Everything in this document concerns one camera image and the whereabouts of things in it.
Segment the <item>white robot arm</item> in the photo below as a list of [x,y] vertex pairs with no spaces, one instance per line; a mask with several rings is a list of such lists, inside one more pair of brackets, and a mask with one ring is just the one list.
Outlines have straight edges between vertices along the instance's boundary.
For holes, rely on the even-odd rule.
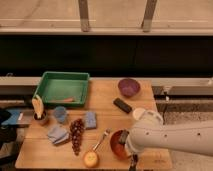
[[145,148],[165,148],[213,156],[213,120],[164,125],[158,112],[146,110],[137,114],[125,146],[129,153],[142,153]]

